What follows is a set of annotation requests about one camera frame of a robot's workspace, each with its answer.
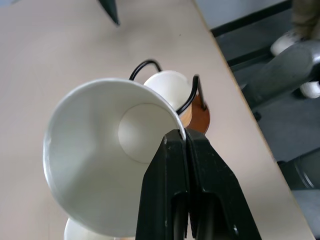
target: pants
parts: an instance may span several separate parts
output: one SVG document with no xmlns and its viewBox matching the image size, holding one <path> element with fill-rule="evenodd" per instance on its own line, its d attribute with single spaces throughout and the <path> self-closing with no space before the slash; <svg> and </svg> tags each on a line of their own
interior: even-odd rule
<svg viewBox="0 0 320 240">
<path fill-rule="evenodd" d="M 292 23 L 304 38 L 320 40 L 320 0 L 293 0 Z"/>
</svg>

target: sneaker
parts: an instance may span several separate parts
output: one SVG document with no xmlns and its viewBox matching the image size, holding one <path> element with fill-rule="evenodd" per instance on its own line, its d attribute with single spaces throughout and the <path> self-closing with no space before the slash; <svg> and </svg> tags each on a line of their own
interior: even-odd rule
<svg viewBox="0 0 320 240">
<path fill-rule="evenodd" d="M 295 31 L 288 31 L 272 44 L 270 51 L 274 56 L 278 56 L 282 51 L 301 42 L 303 39 L 304 38 Z"/>
<path fill-rule="evenodd" d="M 310 81 L 300 86 L 302 94 L 309 99 L 316 99 L 320 97 L 320 84 L 318 81 Z"/>
</svg>

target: white paper cup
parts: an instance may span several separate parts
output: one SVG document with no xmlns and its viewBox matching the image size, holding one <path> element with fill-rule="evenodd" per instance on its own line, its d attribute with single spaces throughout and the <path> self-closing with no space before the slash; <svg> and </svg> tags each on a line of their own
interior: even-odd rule
<svg viewBox="0 0 320 240">
<path fill-rule="evenodd" d="M 86 83 L 57 106 L 43 142 L 44 173 L 70 218 L 111 237 L 134 237 L 145 171 L 163 136 L 180 129 L 174 109 L 124 79 Z"/>
<path fill-rule="evenodd" d="M 64 240 L 134 240 L 134 237 L 117 238 L 95 233 L 76 223 L 72 219 L 68 219 L 64 229 Z"/>
<path fill-rule="evenodd" d="M 174 110 L 178 110 L 189 98 L 192 87 L 188 79 L 177 71 L 161 71 L 152 75 L 145 86 L 160 94 Z M 180 115 L 184 127 L 187 127 L 192 119 L 192 105 Z"/>
</svg>

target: metal wire handle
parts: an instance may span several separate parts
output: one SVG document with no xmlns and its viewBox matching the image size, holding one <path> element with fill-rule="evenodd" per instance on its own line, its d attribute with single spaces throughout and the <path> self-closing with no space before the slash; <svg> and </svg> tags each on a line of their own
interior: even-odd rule
<svg viewBox="0 0 320 240">
<path fill-rule="evenodd" d="M 193 79 L 192 79 L 191 93 L 190 93 L 187 101 L 176 111 L 176 113 L 178 115 L 180 115 L 184 110 L 186 110 L 190 106 L 190 104 L 193 102 L 193 100 L 195 99 L 195 97 L 197 95 L 197 91 L 199 92 L 202 110 L 207 109 L 207 106 L 205 104 L 204 94 L 202 92 L 202 87 L 201 87 L 199 75 L 194 75 Z"/>
<path fill-rule="evenodd" d="M 162 68 L 160 67 L 160 64 L 154 60 L 154 59 L 147 59 L 145 61 L 143 61 L 142 63 L 140 63 L 131 73 L 131 76 L 129 77 L 129 80 L 134 81 L 136 76 L 138 75 L 138 73 L 141 71 L 141 69 L 143 69 L 145 66 L 149 65 L 149 64 L 153 64 L 155 66 L 155 68 L 158 70 L 158 72 L 162 71 Z M 187 99 L 187 101 L 176 111 L 176 113 L 178 115 L 180 115 L 184 110 L 187 109 L 187 107 L 190 106 L 190 104 L 193 102 L 193 100 L 195 99 L 196 95 L 197 95 L 197 91 L 199 92 L 199 97 L 200 97 L 200 101 L 201 101 L 201 108 L 202 110 L 206 110 L 207 106 L 205 104 L 205 99 L 204 99 L 204 94 L 202 91 L 202 87 L 201 87 L 201 82 L 200 82 L 200 78 L 199 75 L 194 75 L 193 79 L 192 79 L 192 89 L 191 89 L 191 93 L 189 95 L 189 98 Z"/>
<path fill-rule="evenodd" d="M 161 72 L 162 69 L 160 67 L 160 64 L 153 59 L 147 59 L 145 61 L 143 61 L 142 63 L 140 63 L 131 73 L 131 76 L 129 77 L 129 80 L 133 81 L 135 80 L 136 76 L 138 75 L 138 73 L 140 72 L 141 69 L 143 69 L 145 66 L 149 65 L 149 64 L 153 64 L 155 66 L 155 68 L 158 70 L 158 72 Z"/>
</svg>

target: gray floor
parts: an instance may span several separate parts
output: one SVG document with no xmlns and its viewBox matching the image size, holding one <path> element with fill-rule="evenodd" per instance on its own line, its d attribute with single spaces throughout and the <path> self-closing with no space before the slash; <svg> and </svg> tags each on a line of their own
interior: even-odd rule
<svg viewBox="0 0 320 240">
<path fill-rule="evenodd" d="M 226 60 L 270 46 L 291 29 L 291 10 L 265 18 L 216 38 Z M 234 72 L 240 86 L 258 74 L 269 59 Z M 277 161 L 290 161 L 320 148 L 320 98 L 303 99 L 289 94 L 259 111 L 261 131 Z M 293 191 L 309 226 L 320 238 L 320 190 Z"/>
</svg>

